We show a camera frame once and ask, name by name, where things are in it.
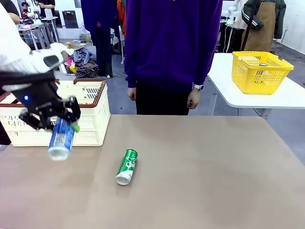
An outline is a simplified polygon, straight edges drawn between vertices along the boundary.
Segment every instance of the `yellow plastic basket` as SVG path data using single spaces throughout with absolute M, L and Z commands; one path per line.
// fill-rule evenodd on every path
M 273 94 L 294 66 L 269 52 L 233 52 L 232 79 L 245 94 Z

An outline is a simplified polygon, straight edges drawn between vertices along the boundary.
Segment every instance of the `green can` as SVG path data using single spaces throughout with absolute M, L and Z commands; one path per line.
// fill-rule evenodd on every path
M 137 158 L 138 152 L 135 149 L 126 149 L 118 174 L 116 175 L 116 182 L 118 184 L 127 185 L 130 183 Z

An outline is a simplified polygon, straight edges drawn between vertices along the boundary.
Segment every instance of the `can bottom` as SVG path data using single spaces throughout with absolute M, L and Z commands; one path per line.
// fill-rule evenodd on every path
M 116 182 L 119 185 L 128 185 L 130 183 L 130 179 L 128 179 L 127 177 L 119 174 L 119 175 L 116 176 Z
M 69 156 L 69 150 L 64 147 L 51 147 L 48 149 L 48 153 L 53 161 L 64 161 Z

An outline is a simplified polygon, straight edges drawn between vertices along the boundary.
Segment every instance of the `person's left hand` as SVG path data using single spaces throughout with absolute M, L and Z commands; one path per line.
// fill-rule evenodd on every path
M 187 100 L 187 108 L 195 109 L 200 102 L 200 91 L 193 88 Z
M 46 8 L 46 6 L 41 2 L 39 3 L 39 5 L 40 5 L 41 8 Z

